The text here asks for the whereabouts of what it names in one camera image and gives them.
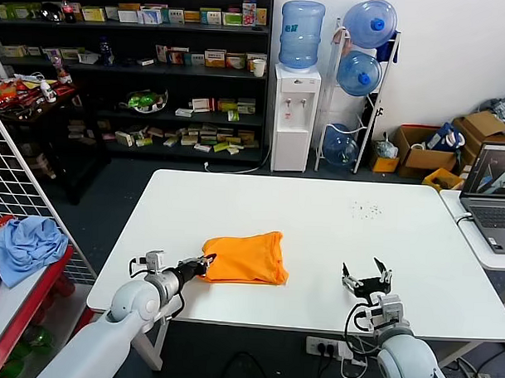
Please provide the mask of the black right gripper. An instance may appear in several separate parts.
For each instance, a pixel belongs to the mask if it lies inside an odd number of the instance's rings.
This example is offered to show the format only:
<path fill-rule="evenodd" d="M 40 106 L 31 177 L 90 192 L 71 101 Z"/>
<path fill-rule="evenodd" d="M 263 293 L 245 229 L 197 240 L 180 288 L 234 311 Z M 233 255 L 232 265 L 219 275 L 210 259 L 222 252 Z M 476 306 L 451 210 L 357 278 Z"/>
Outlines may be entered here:
<path fill-rule="evenodd" d="M 388 294 L 390 292 L 392 270 L 388 269 L 382 261 L 374 258 L 375 264 L 381 273 L 381 277 L 372 277 L 368 279 L 357 280 L 351 276 L 345 263 L 342 264 L 342 284 L 345 288 L 353 288 L 353 294 L 365 300 L 367 303 L 373 303 L 371 296 L 374 293 Z"/>

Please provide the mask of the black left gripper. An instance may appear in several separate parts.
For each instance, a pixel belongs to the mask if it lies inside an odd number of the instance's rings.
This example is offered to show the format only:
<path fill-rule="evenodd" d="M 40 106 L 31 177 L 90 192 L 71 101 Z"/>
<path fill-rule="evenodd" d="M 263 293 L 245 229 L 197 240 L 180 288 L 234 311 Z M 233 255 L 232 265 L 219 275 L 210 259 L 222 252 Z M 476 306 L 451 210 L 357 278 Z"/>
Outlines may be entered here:
<path fill-rule="evenodd" d="M 194 277 L 205 277 L 209 266 L 216 258 L 216 254 L 203 255 L 198 258 L 190 258 L 180 261 L 177 265 L 177 273 L 181 281 L 189 281 Z"/>

